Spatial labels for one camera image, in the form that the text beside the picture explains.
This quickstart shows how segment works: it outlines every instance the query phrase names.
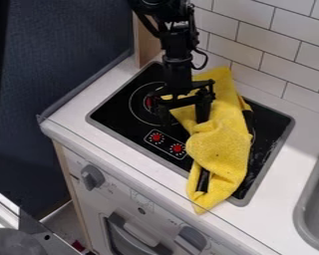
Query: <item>wooden panel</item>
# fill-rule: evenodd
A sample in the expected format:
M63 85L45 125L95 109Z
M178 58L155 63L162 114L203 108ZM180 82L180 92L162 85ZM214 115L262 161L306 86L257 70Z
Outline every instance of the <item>wooden panel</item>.
M69 192L71 194L73 205L74 205L74 207L76 209L76 212L77 212L79 223L80 223L80 225L82 227L87 248L89 250L91 250L91 251L94 251L94 249L92 247L89 231L86 228L86 224L85 224L85 221L84 221L84 216L83 216L82 210L81 210L80 205L79 205L78 197L76 195L76 191L75 191L75 189L73 187L73 184L72 184L72 179L71 179L71 175L70 175L70 169L69 169L69 166L67 164L67 161L66 161L66 158L65 158L65 155L64 155L63 147L59 143L54 141L54 140L53 140L53 146L54 146L55 151L57 153L57 156L58 156L58 159L59 159L59 162L60 162L60 166L61 166L61 168L63 170L65 181L66 181L67 187L69 189Z
M160 53L160 40L154 37L134 13L136 64L142 68Z

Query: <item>toy stove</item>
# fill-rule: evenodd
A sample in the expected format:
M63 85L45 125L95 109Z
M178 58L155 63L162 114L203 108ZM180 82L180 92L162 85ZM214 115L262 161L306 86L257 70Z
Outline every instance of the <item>toy stove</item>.
M171 129L165 129L148 108L147 94L162 86L162 65L152 63L93 110L88 122L188 177L192 159L184 145L189 134L174 117ZM247 102L254 111L255 138L248 173L229 199L238 206L249 202L293 127L292 118L255 102Z

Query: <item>gray knob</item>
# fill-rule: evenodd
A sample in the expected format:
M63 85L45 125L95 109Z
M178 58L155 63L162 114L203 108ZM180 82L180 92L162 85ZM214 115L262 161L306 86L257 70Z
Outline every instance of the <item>gray knob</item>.
M82 170L82 178L87 190L91 191L96 187L100 187L105 182L103 174L94 166L87 165Z
M184 226L179 231L174 242L191 255L200 254L207 245L205 237L196 229L188 226Z

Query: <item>white countertop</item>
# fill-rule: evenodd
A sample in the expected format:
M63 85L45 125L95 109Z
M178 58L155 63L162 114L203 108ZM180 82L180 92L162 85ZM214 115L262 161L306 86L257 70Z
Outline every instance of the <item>white countertop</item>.
M169 190L186 197L186 179L85 121L86 115L93 108L137 71L132 58L123 61L50 116L50 120L151 176ZM319 251L308 245L297 233L292 215L319 155L319 114L247 85L237 83L237 87L245 97L294 117L295 128L247 206L236 207L224 201L212 209L211 213L193 216L198 221L205 221L228 231L227 227L214 220L214 215L217 215L259 241L251 244L243 233L235 236L233 230L228 232L248 245L257 245L255 250L261 254L318 255ZM51 121L42 123L43 131L49 136L59 129ZM194 214L189 203L180 203L177 206L184 207L191 215ZM277 253L259 247L260 242Z

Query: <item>metal sink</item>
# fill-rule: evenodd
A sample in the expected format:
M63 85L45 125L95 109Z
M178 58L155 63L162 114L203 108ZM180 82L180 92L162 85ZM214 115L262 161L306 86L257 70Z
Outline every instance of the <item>metal sink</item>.
M301 237L319 250L319 159L294 209L293 220Z

